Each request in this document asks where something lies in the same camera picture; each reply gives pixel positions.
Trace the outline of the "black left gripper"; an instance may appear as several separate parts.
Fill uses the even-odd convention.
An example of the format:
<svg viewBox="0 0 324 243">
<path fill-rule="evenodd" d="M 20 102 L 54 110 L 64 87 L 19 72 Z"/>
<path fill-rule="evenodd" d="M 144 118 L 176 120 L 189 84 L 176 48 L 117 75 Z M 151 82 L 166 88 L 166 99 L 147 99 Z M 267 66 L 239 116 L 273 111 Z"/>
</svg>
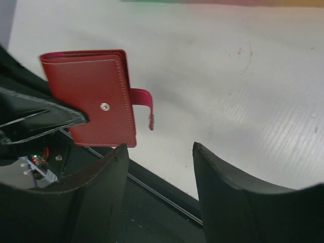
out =
<svg viewBox="0 0 324 243">
<path fill-rule="evenodd" d="M 34 187 L 67 176 L 73 144 L 64 131 L 85 123 L 85 114 L 56 100 L 43 79 L 1 47 L 2 167 L 20 160 Z"/>
</svg>

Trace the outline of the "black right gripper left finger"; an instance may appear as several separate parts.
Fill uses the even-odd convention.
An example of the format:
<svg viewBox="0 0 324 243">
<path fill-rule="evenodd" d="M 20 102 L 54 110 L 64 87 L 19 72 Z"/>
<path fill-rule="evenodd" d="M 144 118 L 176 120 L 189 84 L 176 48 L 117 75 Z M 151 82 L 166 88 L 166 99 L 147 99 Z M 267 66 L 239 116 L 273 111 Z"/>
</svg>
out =
<svg viewBox="0 0 324 243">
<path fill-rule="evenodd" d="M 128 168 L 121 144 L 45 188 L 1 184 L 1 242 L 116 242 Z"/>
</svg>

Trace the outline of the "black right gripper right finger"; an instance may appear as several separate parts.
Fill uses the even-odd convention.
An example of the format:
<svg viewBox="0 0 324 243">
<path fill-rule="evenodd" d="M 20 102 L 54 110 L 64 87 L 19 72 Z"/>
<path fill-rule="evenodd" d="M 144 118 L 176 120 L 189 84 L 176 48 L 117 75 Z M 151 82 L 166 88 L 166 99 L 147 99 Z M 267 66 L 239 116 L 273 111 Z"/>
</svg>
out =
<svg viewBox="0 0 324 243">
<path fill-rule="evenodd" d="M 192 155 L 206 242 L 323 242 L 323 184 L 266 182 L 198 142 Z"/>
</svg>

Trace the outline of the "red leather card holder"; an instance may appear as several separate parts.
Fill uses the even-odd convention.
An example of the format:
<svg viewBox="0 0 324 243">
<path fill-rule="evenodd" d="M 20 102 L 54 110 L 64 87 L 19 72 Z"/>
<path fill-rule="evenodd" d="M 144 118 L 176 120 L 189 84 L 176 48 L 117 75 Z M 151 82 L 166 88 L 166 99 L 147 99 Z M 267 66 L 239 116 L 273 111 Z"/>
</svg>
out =
<svg viewBox="0 0 324 243">
<path fill-rule="evenodd" d="M 154 129 L 152 95 L 131 87 L 124 50 L 52 52 L 39 59 L 52 95 L 88 117 L 87 123 L 69 128 L 75 144 L 135 147 L 135 105 L 149 107 L 149 128 Z"/>
</svg>

